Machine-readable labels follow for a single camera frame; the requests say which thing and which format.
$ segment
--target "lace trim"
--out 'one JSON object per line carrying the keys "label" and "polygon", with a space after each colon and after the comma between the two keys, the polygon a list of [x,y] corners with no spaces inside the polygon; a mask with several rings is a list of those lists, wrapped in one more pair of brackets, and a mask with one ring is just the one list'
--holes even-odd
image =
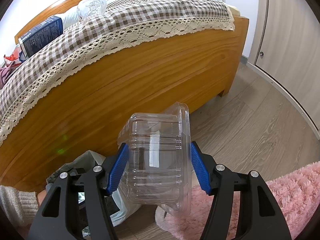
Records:
{"label": "lace trim", "polygon": [[230,8],[227,8],[230,19],[192,17],[138,23],[108,33],[74,51],[38,77],[9,107],[0,122],[0,146],[12,128],[36,105],[39,99],[45,97],[53,87],[60,85],[68,76],[77,73],[84,66],[96,62],[105,55],[137,46],[145,41],[195,33],[211,28],[234,30],[234,19]]}

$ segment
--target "baseboard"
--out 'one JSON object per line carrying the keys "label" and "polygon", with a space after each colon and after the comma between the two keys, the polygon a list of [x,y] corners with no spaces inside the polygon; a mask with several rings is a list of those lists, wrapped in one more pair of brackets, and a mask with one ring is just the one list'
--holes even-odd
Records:
{"label": "baseboard", "polygon": [[243,56],[243,55],[241,55],[241,59],[240,59],[240,62],[241,62],[242,64],[245,64],[245,65],[247,65],[247,62],[248,62],[248,58],[247,58],[246,56]]}
{"label": "baseboard", "polygon": [[257,73],[259,76],[263,77],[266,81],[268,81],[271,85],[273,85],[286,99],[290,101],[290,103],[298,110],[298,112],[303,116],[304,120],[308,123],[308,125],[313,130],[314,134],[320,140],[320,133],[318,129],[315,127],[313,121],[310,119],[306,111],[300,106],[300,104],[297,102],[295,98],[293,98],[290,93],[287,92],[286,89],[284,89],[276,80],[274,80],[270,75],[265,73],[260,68],[256,67],[255,65],[252,65],[251,63],[246,63],[247,67],[252,69],[255,73]]}

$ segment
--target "wooden headboard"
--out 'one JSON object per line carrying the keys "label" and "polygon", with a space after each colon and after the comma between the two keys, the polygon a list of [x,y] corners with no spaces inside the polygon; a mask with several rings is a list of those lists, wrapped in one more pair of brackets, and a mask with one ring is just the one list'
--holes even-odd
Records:
{"label": "wooden headboard", "polygon": [[59,0],[54,4],[50,5],[47,9],[43,10],[36,17],[34,17],[30,22],[28,22],[14,37],[16,44],[18,44],[18,38],[20,38],[23,34],[25,34],[28,30],[30,30],[35,25],[44,21],[48,17],[58,13],[64,13],[69,10],[71,7],[78,5],[81,0]]}

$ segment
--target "gingham blanket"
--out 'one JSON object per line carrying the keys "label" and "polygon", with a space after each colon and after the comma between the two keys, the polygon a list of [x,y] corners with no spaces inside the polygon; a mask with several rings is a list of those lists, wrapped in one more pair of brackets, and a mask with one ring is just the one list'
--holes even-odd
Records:
{"label": "gingham blanket", "polygon": [[0,144],[12,127],[16,125],[18,119],[22,118],[26,113],[26,108],[23,108],[22,112],[24,113],[19,116],[19,113],[13,114],[14,109],[24,102],[24,98],[30,93],[30,87],[39,82],[39,77],[43,77],[53,66],[59,65],[59,62],[78,51],[81,47],[88,46],[97,39],[116,30],[139,23],[160,22],[165,19],[183,19],[185,21],[194,19],[193,22],[197,21],[198,25],[200,22],[203,28],[206,28],[206,25],[214,20],[219,24],[211,25],[210,28],[234,29],[230,9],[221,1],[117,0],[109,3],[105,15],[93,17],[87,22],[78,22],[69,27],[64,31],[63,35],[29,58],[10,78],[4,88],[0,90]]}

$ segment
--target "wooden floor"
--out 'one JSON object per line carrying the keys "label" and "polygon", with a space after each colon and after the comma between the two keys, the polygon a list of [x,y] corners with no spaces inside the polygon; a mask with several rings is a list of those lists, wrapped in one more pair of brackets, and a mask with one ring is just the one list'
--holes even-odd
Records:
{"label": "wooden floor", "polygon": [[[232,88],[190,115],[191,139],[233,171],[275,179],[320,160],[320,143],[303,117],[275,88],[240,64]],[[144,205],[116,227],[119,239],[172,240]]]}

